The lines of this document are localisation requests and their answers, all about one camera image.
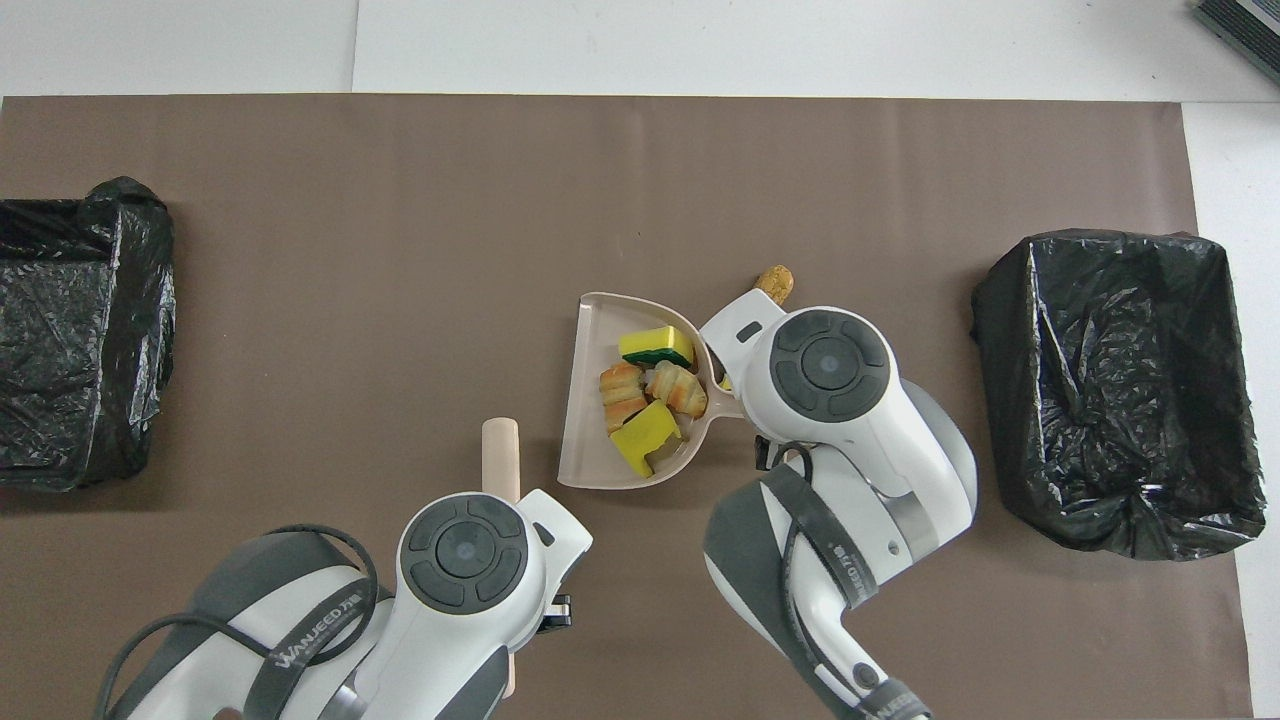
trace yellow sponge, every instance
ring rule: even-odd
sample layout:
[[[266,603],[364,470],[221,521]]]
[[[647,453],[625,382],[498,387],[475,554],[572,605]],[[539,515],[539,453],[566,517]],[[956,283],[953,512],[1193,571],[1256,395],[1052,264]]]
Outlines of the yellow sponge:
[[[653,477],[646,455],[662,450],[663,446],[681,441],[680,425],[662,402],[650,402],[636,416],[622,424],[622,428],[609,433],[609,439],[618,447],[631,469],[641,478]]]
[[[618,354],[627,363],[641,365],[671,360],[681,368],[691,369],[698,361],[692,341],[671,325],[622,336],[618,340]]]

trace brown table surface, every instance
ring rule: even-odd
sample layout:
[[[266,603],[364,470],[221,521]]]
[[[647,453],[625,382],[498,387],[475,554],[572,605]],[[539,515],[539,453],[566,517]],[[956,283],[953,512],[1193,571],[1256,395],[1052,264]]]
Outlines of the brown table surface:
[[[969,291],[1019,238],[1196,229],[1175,105],[494,96],[8,97],[0,196],[133,176],[175,218],[173,382],[138,478],[0,493],[0,707],[83,717],[138,626],[232,547],[340,527],[390,573],[408,518],[520,421],[526,488],[595,536],[571,632],[498,717],[824,717],[700,542],[755,477],[723,420],[677,478],[556,483],[577,297],[695,323],[785,263],[788,305],[879,325],[980,465],[974,528],[846,623],[945,719],[1249,714],[1230,556],[1073,552],[1001,507]]]

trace white table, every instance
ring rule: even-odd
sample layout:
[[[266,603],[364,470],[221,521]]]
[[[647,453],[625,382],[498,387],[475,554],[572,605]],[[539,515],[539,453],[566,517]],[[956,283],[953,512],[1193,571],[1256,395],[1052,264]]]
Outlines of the white table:
[[[1183,0],[0,0],[0,97],[348,91],[1183,102],[1280,462],[1280,86]],[[1254,714],[1280,715],[1280,532],[1236,562]]]

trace black cable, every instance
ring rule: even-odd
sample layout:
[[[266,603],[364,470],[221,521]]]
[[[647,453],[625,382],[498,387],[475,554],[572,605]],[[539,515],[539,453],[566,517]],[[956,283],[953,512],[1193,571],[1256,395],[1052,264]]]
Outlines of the black cable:
[[[134,633],[133,637],[124,643],[124,647],[120,648],[120,652],[116,653],[115,660],[113,660],[111,665],[106,669],[106,676],[102,678],[102,687],[97,691],[97,706],[93,711],[95,720],[106,720],[108,705],[111,701],[111,689],[115,687],[115,679],[120,674],[120,669],[124,667],[124,661],[129,659],[129,655],[132,655],[133,651],[142,644],[142,641],[151,637],[152,633],[168,628],[169,625],[179,624],[204,625],[215,633],[221,633],[229,637],[262,657],[266,657],[266,653],[271,652],[271,648],[251,638],[248,634],[237,630],[221,620],[209,618],[207,615],[198,615],[196,612],[165,615],[164,618],[150,623],[147,626]]]
[[[813,486],[813,456],[809,455],[809,447],[805,446],[804,443],[800,443],[800,442],[796,442],[796,441],[787,441],[787,442],[782,443],[781,446],[778,446],[777,452],[773,454],[773,465],[777,466],[778,462],[782,461],[782,457],[786,455],[786,452],[788,450],[796,451],[796,455],[800,456],[800,462],[801,462],[801,468],[803,468],[803,473],[804,473],[803,479],[804,479],[804,482],[805,482],[806,486],[812,487]],[[791,523],[791,527],[787,529],[787,539],[786,539],[786,542],[785,542],[785,544],[782,547],[782,587],[783,588],[787,588],[787,587],[791,585],[791,559],[794,556],[795,546],[796,546],[796,539],[799,537],[800,537],[800,525],[799,525],[799,523]],[[800,619],[800,611],[796,607],[795,597],[790,592],[783,593],[783,596],[786,597],[785,610],[786,610],[786,614],[787,614],[787,620],[791,624],[792,634],[795,635],[796,641],[799,641],[800,650],[804,651],[805,660],[808,660],[810,667],[817,667],[819,665],[826,665],[827,667],[835,667],[835,664],[831,661],[829,657],[827,657],[827,653],[823,652],[819,647],[817,647],[817,644],[814,643],[813,635],[809,633],[809,628],[806,628],[805,624],[804,624],[804,621]],[[844,685],[846,689],[849,689],[850,692],[852,692],[854,696],[858,696],[858,692],[854,691],[854,688],[849,683],[845,682],[845,679],[841,675],[841,673],[832,673],[832,676],[841,685]]]
[[[285,525],[283,528],[276,528],[264,534],[274,536],[278,533],[316,533],[320,536],[329,536],[332,538],[338,539],[347,547],[349,547],[356,553],[356,556],[360,557],[360,561],[365,565],[365,574],[369,578],[369,587],[370,587],[369,600],[367,600],[369,605],[365,609],[365,611],[361,612],[360,621],[356,624],[356,629],[353,629],[351,634],[348,634],[347,638],[340,643],[338,643],[337,646],[312,657],[311,661],[307,662],[307,665],[310,666],[310,665],[319,665],[321,662],[328,662],[329,660],[333,660],[334,657],[342,655],[352,644],[355,644],[355,642],[360,639],[360,635],[365,633],[365,629],[369,628],[369,623],[372,620],[374,615],[372,610],[374,606],[378,605],[378,594],[379,594],[378,569],[374,568],[374,559],[370,557],[369,552],[365,550],[362,544],[360,544],[360,542],[356,541],[356,538],[348,536],[347,533],[339,529],[329,528],[326,525],[307,525],[307,524]],[[178,612],[174,615],[166,615],[159,620],[147,624],[145,628],[134,633],[134,635],[129,638],[128,642],[124,643],[124,647],[120,648],[120,652],[115,656],[115,660],[111,661],[111,665],[106,669],[106,675],[102,678],[102,685],[99,688],[97,692],[97,705],[93,711],[95,720],[106,720],[109,711],[108,706],[110,705],[111,701],[111,689],[115,687],[115,680],[120,674],[120,670],[124,667],[124,662],[129,659],[129,655],[132,655],[133,651],[137,650],[140,644],[142,644],[142,641],[147,639],[155,632],[168,628],[169,625],[179,625],[179,624],[202,625],[205,628],[214,630],[215,633],[221,633],[229,637],[230,639],[241,643],[246,648],[253,651],[261,657],[266,657],[268,653],[271,652],[271,648],[257,642],[248,634],[236,629],[233,625],[223,620],[218,620],[207,615],[200,615],[197,612]]]
[[[787,441],[787,442],[780,445],[777,452],[773,454],[773,465],[777,465],[778,462],[781,462],[782,461],[782,456],[786,455],[786,452],[788,450],[795,450],[796,455],[800,456],[800,462],[803,464],[803,468],[804,468],[804,482],[805,482],[806,486],[812,486],[813,484],[813,457],[809,455],[809,448],[804,443],[796,442],[796,441],[791,439],[791,441]]]
[[[360,635],[365,634],[365,629],[369,628],[369,623],[374,619],[374,606],[378,605],[378,569],[374,568],[374,559],[369,556],[367,551],[365,551],[365,546],[360,544],[356,541],[356,538],[348,536],[347,533],[337,528],[329,528],[326,525],[285,525],[283,528],[276,528],[266,534],[274,536],[276,533],[297,533],[297,532],[317,533],[321,536],[329,536],[332,538],[342,541],[343,544],[349,547],[356,553],[356,556],[360,557],[360,561],[365,565],[365,574],[369,577],[369,600],[367,600],[369,605],[365,607],[365,611],[361,612],[360,621],[356,623],[356,629],[352,630],[349,635],[347,635],[347,639],[342,641],[334,647],[330,647],[329,650],[321,652],[320,655],[312,657],[311,662],[307,662],[307,665],[310,666],[310,665],[319,665],[321,662],[328,662],[334,657],[338,657],[339,655],[346,652],[352,644],[355,644],[356,641],[360,639]]]

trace black garbage bag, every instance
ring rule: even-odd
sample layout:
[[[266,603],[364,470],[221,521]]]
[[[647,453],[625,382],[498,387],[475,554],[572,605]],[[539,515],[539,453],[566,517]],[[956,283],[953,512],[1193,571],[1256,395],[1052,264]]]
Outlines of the black garbage bag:
[[[0,201],[0,486],[142,470],[173,314],[173,222],[137,181]]]
[[[1194,560],[1262,532],[1262,474],[1221,246],[1070,229],[973,292],[1005,506],[1060,544]]]

